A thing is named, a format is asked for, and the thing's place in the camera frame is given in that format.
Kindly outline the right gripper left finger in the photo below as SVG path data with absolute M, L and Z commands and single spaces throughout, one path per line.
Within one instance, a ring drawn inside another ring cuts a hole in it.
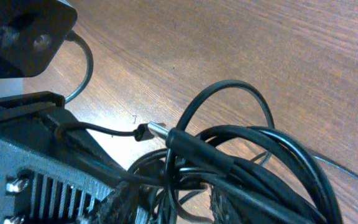
M 89 223 L 134 223 L 137 215 L 139 190 L 139 184 L 121 182 L 90 212 Z

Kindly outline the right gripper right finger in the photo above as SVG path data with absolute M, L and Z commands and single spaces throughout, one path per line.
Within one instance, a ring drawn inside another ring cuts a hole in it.
M 238 223 L 238 217 L 230 201 L 217 187 L 211 187 L 210 210 L 213 214 L 214 224 Z

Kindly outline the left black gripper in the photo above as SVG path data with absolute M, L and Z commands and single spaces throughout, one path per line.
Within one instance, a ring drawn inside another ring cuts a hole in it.
M 89 223 L 88 215 L 124 182 L 124 169 L 85 130 L 55 137 L 75 122 L 61 95 L 0 98 L 0 223 Z M 152 216 L 139 190 L 134 223 Z

